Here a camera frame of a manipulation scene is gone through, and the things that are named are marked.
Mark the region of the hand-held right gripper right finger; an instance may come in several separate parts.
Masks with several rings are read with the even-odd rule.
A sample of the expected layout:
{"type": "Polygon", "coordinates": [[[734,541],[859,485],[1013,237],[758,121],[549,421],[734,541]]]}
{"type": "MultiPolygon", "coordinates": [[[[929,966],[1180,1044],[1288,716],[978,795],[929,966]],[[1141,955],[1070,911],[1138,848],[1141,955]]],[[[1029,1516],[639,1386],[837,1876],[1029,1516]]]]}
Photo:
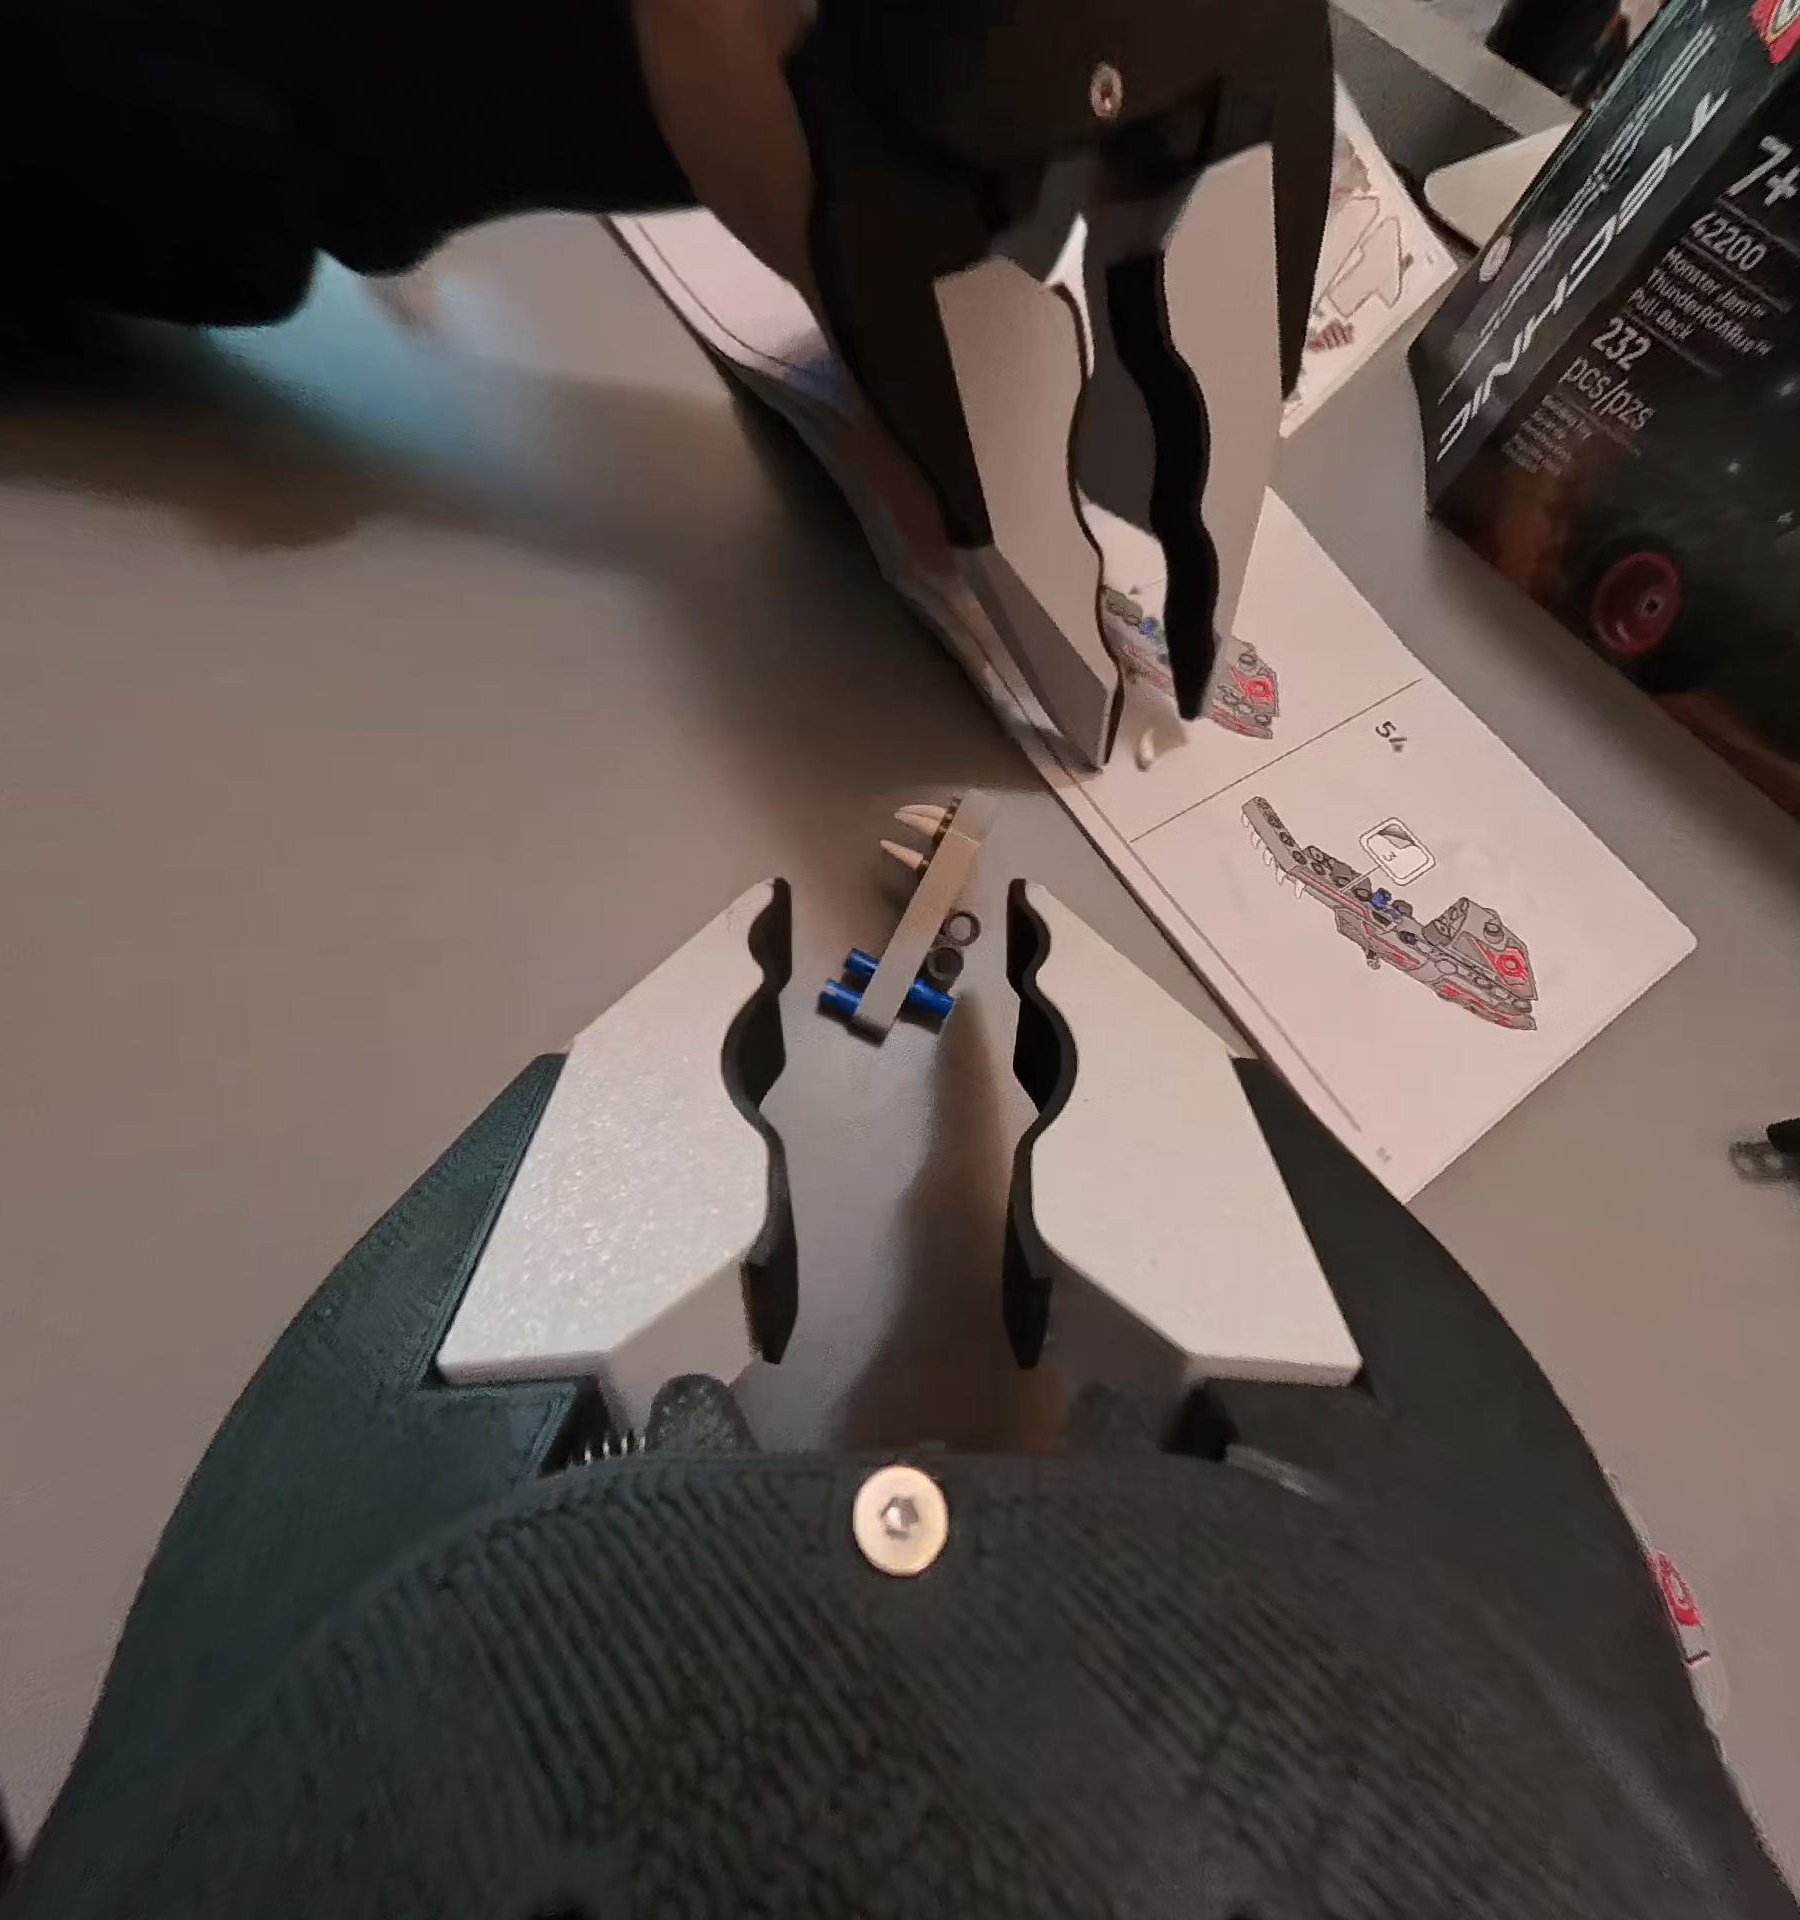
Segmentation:
{"type": "Polygon", "coordinates": [[[1361,1372],[1242,1062],[1054,892],[1009,884],[1009,1351],[1068,1379],[1349,1383],[1361,1372]]]}

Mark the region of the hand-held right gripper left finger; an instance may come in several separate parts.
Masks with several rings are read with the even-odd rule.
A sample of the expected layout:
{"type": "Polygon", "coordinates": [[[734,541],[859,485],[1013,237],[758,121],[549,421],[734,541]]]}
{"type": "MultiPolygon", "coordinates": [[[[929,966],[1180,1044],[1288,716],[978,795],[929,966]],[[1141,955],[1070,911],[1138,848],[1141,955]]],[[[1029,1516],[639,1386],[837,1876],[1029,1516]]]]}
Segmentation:
{"type": "Polygon", "coordinates": [[[779,1363],[797,1326],[785,1145],[792,888],[763,880],[591,1022],[436,1353],[443,1379],[665,1383],[779,1363]]]}

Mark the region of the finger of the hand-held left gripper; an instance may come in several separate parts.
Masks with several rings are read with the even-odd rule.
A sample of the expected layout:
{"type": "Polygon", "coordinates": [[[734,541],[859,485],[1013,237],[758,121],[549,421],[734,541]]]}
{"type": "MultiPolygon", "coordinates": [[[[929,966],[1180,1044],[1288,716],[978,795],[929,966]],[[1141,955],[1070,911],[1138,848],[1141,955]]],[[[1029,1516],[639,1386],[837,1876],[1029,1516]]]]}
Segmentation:
{"type": "Polygon", "coordinates": [[[1072,471],[1085,345],[1068,294],[990,258],[935,286],[988,537],[963,576],[1072,758],[1097,770],[1120,718],[1120,669],[1099,625],[1101,552],[1072,471]]]}
{"type": "Polygon", "coordinates": [[[1273,154],[1250,145],[1085,221],[1093,371],[1085,498],[1159,552],[1153,663],[1182,716],[1273,724],[1273,664],[1237,631],[1278,442],[1273,154]]]}

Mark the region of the grey toy jaw with teeth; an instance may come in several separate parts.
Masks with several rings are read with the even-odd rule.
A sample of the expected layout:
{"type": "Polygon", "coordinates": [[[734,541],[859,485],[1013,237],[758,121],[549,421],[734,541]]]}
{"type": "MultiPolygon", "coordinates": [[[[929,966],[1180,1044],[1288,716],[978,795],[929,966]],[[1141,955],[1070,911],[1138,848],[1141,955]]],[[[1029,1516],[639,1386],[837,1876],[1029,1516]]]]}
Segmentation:
{"type": "Polygon", "coordinates": [[[967,896],[1002,795],[971,788],[955,799],[909,803],[893,811],[895,837],[881,840],[887,879],[909,886],[887,945],[850,947],[840,972],[823,980],[816,1013],[868,1044],[897,1024],[940,1034],[951,1018],[983,922],[967,896]]]}

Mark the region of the person's left forearm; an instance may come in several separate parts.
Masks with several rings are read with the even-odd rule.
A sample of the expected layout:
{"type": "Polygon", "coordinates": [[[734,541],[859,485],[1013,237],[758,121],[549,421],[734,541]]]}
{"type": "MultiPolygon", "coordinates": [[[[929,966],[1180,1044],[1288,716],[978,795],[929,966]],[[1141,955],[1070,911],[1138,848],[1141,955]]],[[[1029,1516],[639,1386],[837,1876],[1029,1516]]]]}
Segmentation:
{"type": "Polygon", "coordinates": [[[269,326],[333,259],[708,208],[816,301],[788,78],[814,4],[0,3],[0,362],[269,326]]]}

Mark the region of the grey desk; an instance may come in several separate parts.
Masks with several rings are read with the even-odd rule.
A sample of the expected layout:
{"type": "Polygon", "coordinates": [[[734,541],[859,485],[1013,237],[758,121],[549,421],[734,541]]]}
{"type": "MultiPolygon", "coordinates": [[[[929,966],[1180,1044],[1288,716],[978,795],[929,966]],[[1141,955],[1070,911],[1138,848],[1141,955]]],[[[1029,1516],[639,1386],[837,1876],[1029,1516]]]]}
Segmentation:
{"type": "Polygon", "coordinates": [[[1412,1198],[1241,1057],[1354,1381],[1026,1372],[1009,884],[1162,980],[1019,816],[981,1020],[790,1007],[1022,746],[727,414],[321,276],[0,360],[0,1916],[1800,1916],[1800,1227],[1716,1154],[1795,844],[1342,449],[1315,541],[1694,955],[1412,1198]],[[572,1041],[770,879],[784,1359],[443,1379],[572,1041]]]}

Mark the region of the dark toy set box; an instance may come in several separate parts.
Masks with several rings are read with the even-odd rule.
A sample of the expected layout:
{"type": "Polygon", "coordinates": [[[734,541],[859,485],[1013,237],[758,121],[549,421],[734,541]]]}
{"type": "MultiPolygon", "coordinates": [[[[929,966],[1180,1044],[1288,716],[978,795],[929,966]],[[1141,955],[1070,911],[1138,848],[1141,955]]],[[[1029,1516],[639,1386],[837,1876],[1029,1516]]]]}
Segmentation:
{"type": "Polygon", "coordinates": [[[1427,510],[1800,820],[1800,4],[1667,4],[1412,352],[1427,510]]]}

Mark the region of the open instruction booklet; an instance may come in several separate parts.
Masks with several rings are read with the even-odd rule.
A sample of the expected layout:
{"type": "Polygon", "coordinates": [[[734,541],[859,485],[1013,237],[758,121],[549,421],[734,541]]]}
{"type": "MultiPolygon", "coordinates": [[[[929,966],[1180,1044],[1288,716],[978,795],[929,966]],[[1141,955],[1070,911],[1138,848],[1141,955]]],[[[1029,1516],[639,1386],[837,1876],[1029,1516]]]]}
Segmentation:
{"type": "Polygon", "coordinates": [[[1159,552],[1085,498],[1093,338],[1085,221],[1055,181],[994,255],[1070,298],[1085,397],[1072,471],[1120,669],[1108,761],[1052,732],[963,569],[924,563],[872,491],[859,397],[801,292],[705,212],[609,226],[703,350],[827,468],[895,592],[1253,1045],[1399,1197],[1507,1117],[1669,974],[1694,934],[1392,633],[1267,481],[1237,631],[1273,664],[1273,724],[1191,715],[1153,663],[1159,552]],[[1151,773],[1150,724],[1188,743],[1151,773]]]}

